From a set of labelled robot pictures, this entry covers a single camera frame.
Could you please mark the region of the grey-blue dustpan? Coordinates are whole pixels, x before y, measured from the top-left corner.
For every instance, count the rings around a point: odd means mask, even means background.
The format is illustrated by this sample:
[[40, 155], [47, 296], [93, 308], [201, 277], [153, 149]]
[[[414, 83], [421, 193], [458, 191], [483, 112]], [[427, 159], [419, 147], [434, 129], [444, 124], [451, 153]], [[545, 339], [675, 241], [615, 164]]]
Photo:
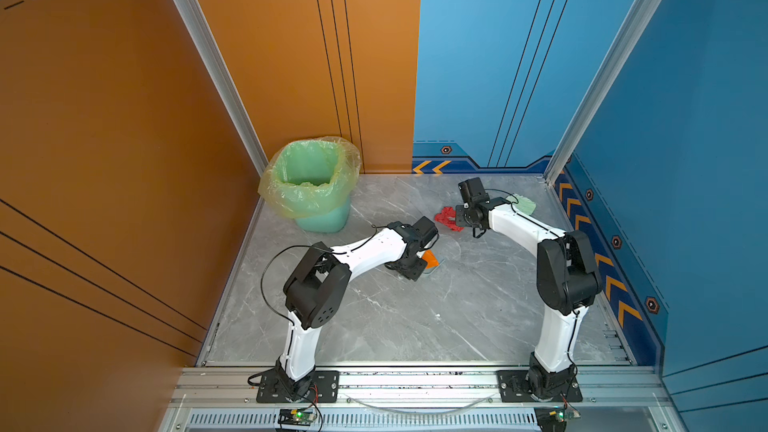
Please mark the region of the grey-blue dustpan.
[[425, 275], [431, 274], [440, 265], [437, 257], [434, 255], [434, 253], [431, 250], [425, 251], [422, 254], [421, 258], [426, 262], [425, 271], [424, 271]]

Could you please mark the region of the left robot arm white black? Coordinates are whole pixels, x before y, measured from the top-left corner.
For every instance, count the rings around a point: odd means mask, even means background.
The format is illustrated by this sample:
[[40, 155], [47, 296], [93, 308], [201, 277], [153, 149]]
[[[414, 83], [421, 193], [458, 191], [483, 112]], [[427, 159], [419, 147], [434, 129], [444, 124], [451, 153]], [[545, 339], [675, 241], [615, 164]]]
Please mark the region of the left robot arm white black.
[[283, 286], [289, 328], [277, 361], [282, 376], [295, 384], [314, 372], [321, 328], [339, 312], [350, 282], [380, 266], [416, 281], [438, 238], [434, 222], [422, 217], [413, 224], [391, 222], [351, 244], [309, 246]]

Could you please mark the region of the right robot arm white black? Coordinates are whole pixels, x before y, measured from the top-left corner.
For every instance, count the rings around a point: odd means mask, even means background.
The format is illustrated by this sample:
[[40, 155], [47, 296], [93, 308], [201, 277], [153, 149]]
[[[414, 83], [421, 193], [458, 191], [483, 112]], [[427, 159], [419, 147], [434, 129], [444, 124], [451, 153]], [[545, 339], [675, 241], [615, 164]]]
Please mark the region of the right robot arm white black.
[[507, 198], [490, 197], [479, 178], [460, 182], [458, 189], [458, 226], [471, 228], [475, 238], [489, 230], [499, 233], [536, 259], [536, 288], [545, 311], [523, 390], [542, 402], [579, 401], [574, 348], [583, 319], [603, 290], [589, 237], [547, 225]]

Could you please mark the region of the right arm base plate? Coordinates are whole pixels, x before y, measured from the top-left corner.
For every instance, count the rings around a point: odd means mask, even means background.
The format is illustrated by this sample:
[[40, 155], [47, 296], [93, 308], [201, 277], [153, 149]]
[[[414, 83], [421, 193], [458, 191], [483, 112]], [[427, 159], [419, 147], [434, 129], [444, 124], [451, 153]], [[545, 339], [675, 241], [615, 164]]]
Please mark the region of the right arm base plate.
[[499, 370], [496, 372], [501, 400], [513, 402], [580, 403], [583, 395], [576, 380], [577, 369], [567, 368], [548, 373], [538, 368], [528, 370]]

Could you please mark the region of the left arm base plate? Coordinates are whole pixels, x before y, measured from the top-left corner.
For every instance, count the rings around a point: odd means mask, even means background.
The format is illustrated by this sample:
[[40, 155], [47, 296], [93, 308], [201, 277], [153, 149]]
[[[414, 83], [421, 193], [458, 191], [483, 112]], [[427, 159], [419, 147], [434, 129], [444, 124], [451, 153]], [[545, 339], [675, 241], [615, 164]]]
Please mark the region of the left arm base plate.
[[258, 403], [335, 403], [338, 399], [340, 373], [336, 370], [314, 370], [308, 376], [293, 380], [283, 372], [269, 369], [260, 376]]

